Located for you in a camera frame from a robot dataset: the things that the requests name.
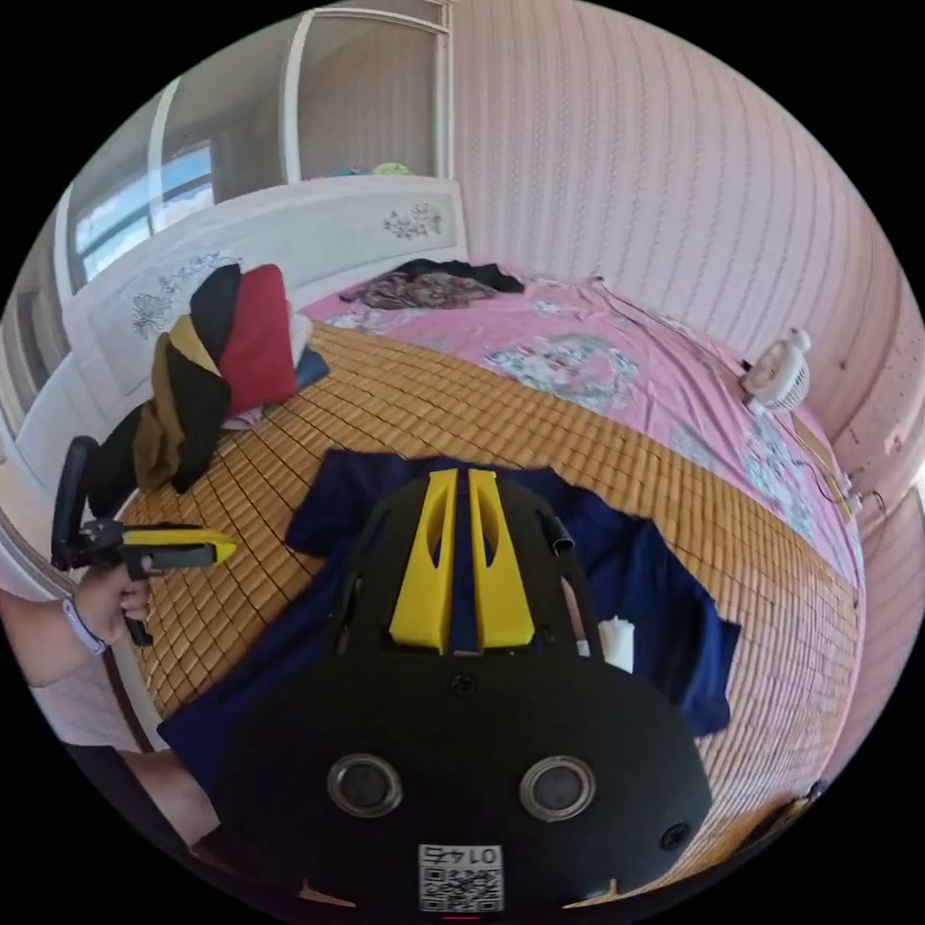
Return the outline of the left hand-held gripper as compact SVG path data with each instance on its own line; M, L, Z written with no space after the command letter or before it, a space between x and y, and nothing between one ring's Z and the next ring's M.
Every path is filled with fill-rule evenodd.
M124 565L129 577L192 568L211 568L237 549L231 537L204 527L120 521L56 522L51 529L51 564L61 572Z

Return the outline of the person's left hand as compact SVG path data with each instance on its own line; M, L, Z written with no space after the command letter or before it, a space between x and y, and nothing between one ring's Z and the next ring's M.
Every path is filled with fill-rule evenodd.
M77 585L73 606L93 636L110 645L129 623L146 621L149 597L147 577L133 579L125 565L90 568Z

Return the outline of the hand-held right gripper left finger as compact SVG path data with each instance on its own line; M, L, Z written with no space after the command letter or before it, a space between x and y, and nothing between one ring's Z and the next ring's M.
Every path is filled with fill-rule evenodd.
M458 472L443 469L420 484L410 552L388 632L393 643L448 652L452 610Z

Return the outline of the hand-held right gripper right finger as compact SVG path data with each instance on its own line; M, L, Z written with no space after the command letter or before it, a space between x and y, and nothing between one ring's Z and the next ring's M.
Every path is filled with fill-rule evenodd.
M468 493L480 650L528 647L535 626L496 475L470 469Z

